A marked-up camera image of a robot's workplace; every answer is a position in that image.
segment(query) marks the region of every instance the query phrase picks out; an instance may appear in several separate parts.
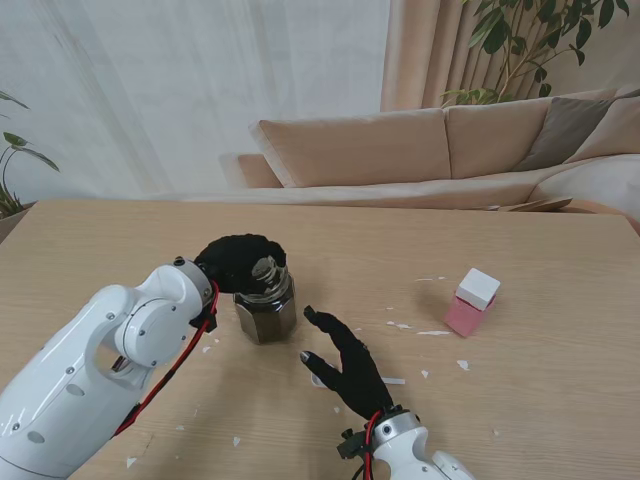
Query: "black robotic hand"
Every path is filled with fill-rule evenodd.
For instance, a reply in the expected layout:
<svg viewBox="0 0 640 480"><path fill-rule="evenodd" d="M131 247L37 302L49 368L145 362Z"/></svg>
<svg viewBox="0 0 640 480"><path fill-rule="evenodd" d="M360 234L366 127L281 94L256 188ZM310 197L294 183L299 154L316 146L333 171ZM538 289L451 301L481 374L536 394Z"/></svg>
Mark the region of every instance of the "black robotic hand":
<svg viewBox="0 0 640 480"><path fill-rule="evenodd" d="M280 267L287 263L287 255L278 243L262 235L231 235L211 242L195 263L222 293L259 294L266 285L253 278L251 270L265 257L272 257Z"/></svg>
<svg viewBox="0 0 640 480"><path fill-rule="evenodd" d="M302 352L300 359L327 388L344 400L351 410L369 420L374 413L392 407L393 400L382 381L369 350L344 323L329 313L316 312L310 306L304 316L324 333L340 351L342 372L313 352Z"/></svg>

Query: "curtain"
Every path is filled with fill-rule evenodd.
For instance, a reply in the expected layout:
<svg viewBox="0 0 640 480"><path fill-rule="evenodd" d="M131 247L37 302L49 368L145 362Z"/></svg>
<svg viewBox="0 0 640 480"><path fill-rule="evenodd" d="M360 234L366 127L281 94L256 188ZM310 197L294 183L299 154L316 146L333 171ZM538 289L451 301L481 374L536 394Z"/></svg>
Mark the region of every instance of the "curtain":
<svg viewBox="0 0 640 480"><path fill-rule="evenodd" d="M495 88L504 53L487 55L469 41L479 0L391 0L384 61L381 110L439 107L444 92ZM533 11L523 19L523 33ZM528 38L539 38L539 27ZM529 98L533 73L512 82L508 91Z"/></svg>
<svg viewBox="0 0 640 480"><path fill-rule="evenodd" d="M389 0L4 0L10 188L146 198L226 188L218 158L256 152L260 119L379 111Z"/></svg>

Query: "red cable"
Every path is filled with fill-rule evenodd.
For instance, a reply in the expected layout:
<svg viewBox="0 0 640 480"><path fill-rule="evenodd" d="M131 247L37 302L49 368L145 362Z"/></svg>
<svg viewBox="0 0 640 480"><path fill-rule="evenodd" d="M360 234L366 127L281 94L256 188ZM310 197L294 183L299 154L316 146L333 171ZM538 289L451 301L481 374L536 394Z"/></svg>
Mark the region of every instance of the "red cable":
<svg viewBox="0 0 640 480"><path fill-rule="evenodd" d="M376 413L374 413L373 417L371 417L371 420L369 420L369 425L367 425L367 433L364 439L366 447L369 447L369 445L371 445L371 433L373 432L376 420L378 420L378 417L380 417L380 415L382 415L382 410L378 410ZM369 480L371 478L371 452L368 448L365 452L364 458L364 478L365 480Z"/></svg>
<svg viewBox="0 0 640 480"><path fill-rule="evenodd" d="M214 296L213 296L213 301L211 302L210 313L213 315L216 311L216 306L218 305L220 288L218 287L218 284L214 281L211 281L211 285L213 285ZM182 355L180 355L178 360L176 360L176 363L173 364L173 366L169 369L169 371L165 374L165 376L162 377L162 379L156 384L155 387L153 387L153 390L149 392L149 394L147 395L147 398L145 398L142 403L138 404L138 407L135 410L135 413L131 415L131 417L128 420L125 420L122 423L122 425L118 427L118 429L116 430L116 433L113 434L114 437L124 432L127 428L129 428L131 425L133 425L136 422L136 419L142 413L142 411L145 408L147 408L147 406L149 406L151 401L160 392L160 390L162 390L165 387L165 385L169 383L169 380L171 380L171 377L173 377L173 375L178 371L178 369L182 366L184 361L187 358L189 358L189 355L191 355L191 352L193 352L193 350L196 348L196 345L200 341L200 338L202 338L202 335L204 334L208 326L209 326L209 320L207 319L202 324L202 326L198 329L196 334L193 336L187 348L184 350L184 352L182 352Z"/></svg>

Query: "potted plant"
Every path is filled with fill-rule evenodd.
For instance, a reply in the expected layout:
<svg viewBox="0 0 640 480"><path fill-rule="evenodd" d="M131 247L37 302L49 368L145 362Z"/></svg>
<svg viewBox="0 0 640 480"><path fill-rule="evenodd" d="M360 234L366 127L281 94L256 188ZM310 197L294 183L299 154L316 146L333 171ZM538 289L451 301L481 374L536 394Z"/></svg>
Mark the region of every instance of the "potted plant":
<svg viewBox="0 0 640 480"><path fill-rule="evenodd" d="M629 16L626 0L482 0L475 15L478 24L472 33L469 48L480 45L480 51L489 55L502 52L500 76L494 88L450 90L445 105L486 105L514 100L508 89L513 81L534 72L534 81L540 84L539 96L547 97L551 85L545 83L544 65L559 55L573 52L578 65L582 65L585 46L593 25L606 27L616 7ZM525 17L532 20L523 21ZM531 40L534 28L542 26L541 38ZM574 41L559 49L562 37L572 35Z"/></svg>
<svg viewBox="0 0 640 480"><path fill-rule="evenodd" d="M29 109L29 107L21 101L2 91L0 91L0 100L8 100L20 105L22 108ZM51 159L31 148L30 146L32 144L24 138L13 133L4 132L4 139L9 145L4 149L2 155L0 155L0 242L9 235L11 230L13 230L25 215L27 209L32 205L23 204L16 192L10 191L7 186L7 166L13 156L17 153L27 154L31 157L37 158L56 172L60 171L58 166Z"/></svg>

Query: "sofa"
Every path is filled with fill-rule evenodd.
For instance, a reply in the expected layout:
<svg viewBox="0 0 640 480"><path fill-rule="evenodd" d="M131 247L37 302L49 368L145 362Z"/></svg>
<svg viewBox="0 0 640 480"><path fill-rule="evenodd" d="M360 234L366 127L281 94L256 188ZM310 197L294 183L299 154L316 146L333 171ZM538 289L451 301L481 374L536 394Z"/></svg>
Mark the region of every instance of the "sofa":
<svg viewBox="0 0 640 480"><path fill-rule="evenodd" d="M637 88L567 98L607 100ZM189 200L471 209L571 196L640 220L640 148L633 133L640 136L640 103L637 114L635 107L629 110L633 115L625 121L624 142L605 142L600 151L587 148L582 152L587 158L513 171L540 134L551 101L263 120L251 127L262 153L220 159L233 190ZM614 134L605 129L599 135L611 139Z"/></svg>

